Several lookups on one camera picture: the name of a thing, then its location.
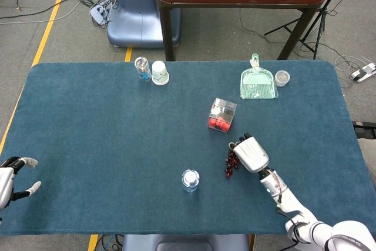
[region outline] robotic arm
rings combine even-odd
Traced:
[[[34,194],[41,186],[42,182],[36,182],[33,186],[22,192],[14,192],[14,181],[19,170],[23,166],[34,168],[38,161],[27,157],[11,157],[0,165],[0,210],[9,206],[11,201],[29,197]]]
[[[269,157],[249,133],[244,141],[229,147],[251,173],[258,173],[260,182],[277,204],[277,212],[296,215],[285,224],[294,247],[305,251],[376,251],[376,242],[365,225],[356,221],[340,222],[333,227],[319,221],[304,207],[286,186],[278,173],[268,167]]]

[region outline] dustpan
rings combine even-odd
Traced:
[[[241,73],[240,97],[243,99],[273,99],[277,97],[273,74],[260,67],[259,56],[252,54],[250,69]]]

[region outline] clear plastic box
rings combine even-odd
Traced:
[[[211,129],[228,132],[234,118],[237,104],[216,98],[211,106],[207,125]]]

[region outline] white cup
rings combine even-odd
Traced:
[[[167,72],[163,61],[155,61],[152,65],[153,83],[156,85],[165,85],[169,82],[170,75]]]

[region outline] small container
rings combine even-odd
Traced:
[[[187,192],[194,192],[200,182],[200,175],[195,170],[185,170],[182,177],[183,189]]]
[[[233,102],[216,98],[211,106],[207,126],[221,132],[228,132],[234,118],[236,106]]]
[[[282,86],[287,85],[287,83],[290,80],[290,74],[286,71],[278,71],[276,75],[274,76],[274,81],[276,82],[276,85],[279,86],[280,88]]]
[[[163,61],[155,61],[152,65],[153,83],[156,85],[165,85],[169,82],[170,75],[167,72]]]
[[[148,82],[152,79],[149,63],[145,57],[138,57],[135,60],[135,67],[141,81]]]

